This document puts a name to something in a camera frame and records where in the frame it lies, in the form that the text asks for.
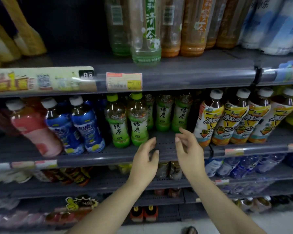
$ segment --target green bottle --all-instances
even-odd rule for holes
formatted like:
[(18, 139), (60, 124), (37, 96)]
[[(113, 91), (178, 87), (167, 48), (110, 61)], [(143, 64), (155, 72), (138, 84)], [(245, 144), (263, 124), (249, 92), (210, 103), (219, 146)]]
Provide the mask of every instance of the green bottle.
[(182, 93), (175, 99), (174, 117), (172, 119), (172, 130), (180, 133), (179, 127), (187, 128), (188, 116), (193, 103), (191, 93)]
[(131, 98), (127, 109), (132, 127), (131, 140), (134, 145), (140, 146), (149, 139), (147, 131), (148, 106), (142, 100), (141, 92), (131, 93)]
[(112, 130), (113, 144), (116, 148), (125, 148), (130, 145), (126, 107), (118, 100), (117, 94), (107, 94), (106, 98), (104, 113)]
[(158, 131), (167, 131), (170, 128), (170, 114), (174, 97), (170, 94), (160, 94), (156, 98), (156, 122), (155, 126)]
[(154, 126), (153, 104), (154, 104), (155, 98), (152, 96), (152, 94), (145, 94), (144, 98), (145, 98), (146, 105), (148, 106), (148, 110), (149, 110), (149, 116), (147, 118), (147, 129), (151, 130)]

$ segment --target white bottle cap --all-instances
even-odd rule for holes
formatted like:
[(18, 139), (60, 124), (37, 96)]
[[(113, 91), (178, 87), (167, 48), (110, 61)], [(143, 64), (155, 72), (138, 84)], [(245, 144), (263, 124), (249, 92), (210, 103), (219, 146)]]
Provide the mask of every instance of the white bottle cap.
[(55, 101), (54, 98), (44, 98), (43, 100), (41, 100), (41, 104), (43, 105), (44, 108), (52, 108), (55, 107), (57, 105), (57, 102)]
[(248, 98), (250, 96), (250, 93), (251, 93), (250, 90), (242, 88), (242, 89), (238, 89), (236, 96), (239, 98)]
[(288, 95), (288, 96), (293, 96), (293, 86), (286, 87), (286, 88), (283, 90), (283, 93), (284, 93), (285, 95)]
[(71, 105), (73, 105), (73, 106), (81, 105), (84, 102), (84, 100), (82, 99), (82, 97), (80, 95), (74, 95), (74, 96), (70, 97), (69, 101), (70, 101)]
[(268, 87), (264, 87), (264, 88), (261, 88), (259, 91), (258, 91), (258, 95), (262, 96), (262, 97), (270, 97), (273, 93), (273, 90), (271, 88), (268, 88)]
[(223, 91), (222, 90), (212, 90), (211, 94), (209, 96), (211, 96), (211, 98), (214, 98), (214, 99), (221, 99), (223, 96)]
[(25, 107), (25, 103), (20, 99), (12, 99), (6, 101), (6, 106), (10, 111), (17, 111)]
[(268, 196), (268, 195), (264, 196), (263, 198), (264, 198), (265, 200), (267, 200), (267, 201), (271, 201), (271, 198), (270, 198), (270, 196)]

